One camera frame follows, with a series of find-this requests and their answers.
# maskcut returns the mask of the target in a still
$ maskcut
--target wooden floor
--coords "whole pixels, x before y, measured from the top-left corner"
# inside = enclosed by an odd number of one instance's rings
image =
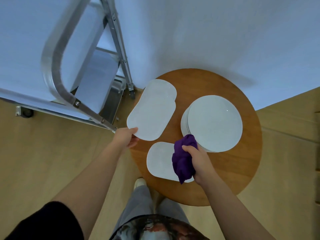
[[[262,160],[255,177],[238,197],[277,239],[316,239],[314,229],[320,225],[315,220],[316,212],[320,214],[315,204],[318,137],[312,129],[303,133],[301,126],[303,121],[316,124],[313,113],[320,105],[317,94],[319,89],[258,111],[263,126]],[[118,127],[125,126],[132,106],[126,97],[118,113]],[[15,117],[14,105],[3,101],[0,111],[3,239],[86,167],[113,134],[44,113],[31,119]],[[139,176],[127,151],[119,161],[91,240],[109,238]],[[190,223],[205,236],[224,239],[210,207],[182,207]]]

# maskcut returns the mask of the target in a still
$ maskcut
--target sneaker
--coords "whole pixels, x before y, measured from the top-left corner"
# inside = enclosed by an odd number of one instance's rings
[[[133,190],[135,190],[135,188],[139,187],[139,186],[142,186],[142,185],[147,185],[147,182],[141,177],[141,178],[138,178],[136,180],[136,182],[134,183],[134,188]]]

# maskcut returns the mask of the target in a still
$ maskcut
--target caster wheel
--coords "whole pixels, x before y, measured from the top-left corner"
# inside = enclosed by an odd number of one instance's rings
[[[132,100],[134,100],[134,99],[136,98],[136,95],[135,95],[134,91],[133,91],[133,90],[132,90],[132,91],[129,91],[129,93],[130,93],[130,98],[131,98]]]
[[[21,107],[21,117],[22,118],[31,118],[34,115],[32,109]]]

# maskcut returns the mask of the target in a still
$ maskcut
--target purple cloth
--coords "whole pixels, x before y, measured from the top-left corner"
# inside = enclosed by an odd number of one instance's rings
[[[178,175],[179,182],[184,183],[185,180],[190,179],[195,173],[192,165],[192,156],[190,153],[182,149],[182,145],[193,146],[198,149],[197,141],[191,134],[186,135],[181,140],[174,143],[174,153],[172,154],[172,165],[174,172]]]

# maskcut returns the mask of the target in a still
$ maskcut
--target wooden tabletop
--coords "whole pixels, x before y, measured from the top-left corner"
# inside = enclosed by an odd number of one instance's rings
[[[176,88],[176,110],[157,140],[140,140],[131,149],[131,155],[148,186],[184,205],[209,205],[204,191],[196,182],[181,185],[177,181],[155,177],[148,171],[146,160],[148,151],[154,143],[159,141],[174,143],[183,137],[180,128],[181,117],[194,100],[206,95],[218,95],[229,100],[237,108],[242,118],[243,132],[239,143],[234,148],[226,152],[208,153],[208,155],[218,175],[232,192],[240,193],[254,177],[262,153],[261,126],[250,101],[232,82],[206,70],[180,69],[165,73],[158,79],[166,80]]]

